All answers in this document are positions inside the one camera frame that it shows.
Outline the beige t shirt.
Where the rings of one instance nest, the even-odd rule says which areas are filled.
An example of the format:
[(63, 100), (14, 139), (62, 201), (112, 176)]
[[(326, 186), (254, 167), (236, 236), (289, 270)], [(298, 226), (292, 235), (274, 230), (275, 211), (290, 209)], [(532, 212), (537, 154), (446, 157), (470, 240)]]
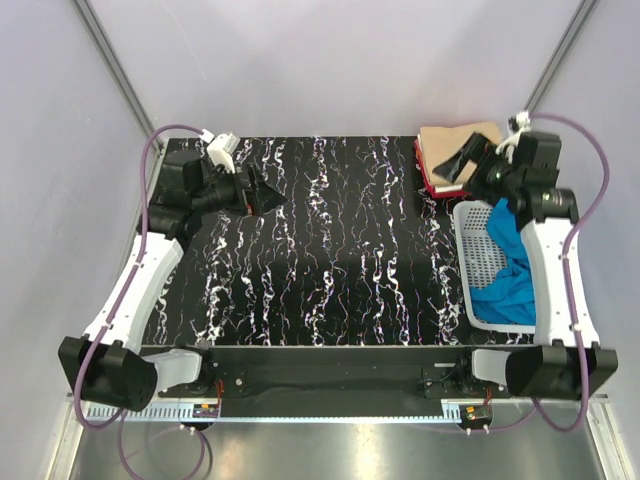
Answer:
[(418, 140), (422, 150), (427, 176), (433, 186), (462, 184), (468, 180), (475, 169), (469, 162), (456, 183), (446, 181), (433, 173), (433, 169), (455, 154), (473, 133), (485, 135), (492, 143), (502, 140), (502, 132), (497, 123), (491, 121), (472, 123), (457, 127), (425, 126), (419, 131)]

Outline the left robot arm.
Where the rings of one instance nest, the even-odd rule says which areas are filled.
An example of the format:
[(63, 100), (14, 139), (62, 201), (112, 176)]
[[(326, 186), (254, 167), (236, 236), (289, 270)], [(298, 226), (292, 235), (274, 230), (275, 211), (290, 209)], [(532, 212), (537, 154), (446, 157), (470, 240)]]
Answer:
[(194, 150), (167, 154), (114, 290), (84, 333), (65, 337), (59, 347), (75, 401), (139, 412), (156, 394), (179, 385), (196, 396), (208, 394), (216, 372), (202, 351), (185, 347), (141, 356), (151, 312), (204, 216), (262, 216), (285, 202), (253, 162), (233, 169)]

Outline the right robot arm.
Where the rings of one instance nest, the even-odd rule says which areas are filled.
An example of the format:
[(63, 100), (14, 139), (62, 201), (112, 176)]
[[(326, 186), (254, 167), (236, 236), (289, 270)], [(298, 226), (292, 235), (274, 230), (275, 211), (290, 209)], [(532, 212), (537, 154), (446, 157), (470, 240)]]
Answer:
[(459, 176), (476, 167), (464, 188), (491, 206), (507, 201), (532, 275), (534, 343), (513, 351), (477, 348), (454, 371), (454, 384), (476, 396), (490, 382), (512, 396), (586, 401), (617, 370), (613, 349), (602, 347), (581, 281), (574, 240), (586, 220), (572, 190), (557, 186), (560, 138), (522, 129), (497, 145), (474, 132), (436, 173)]

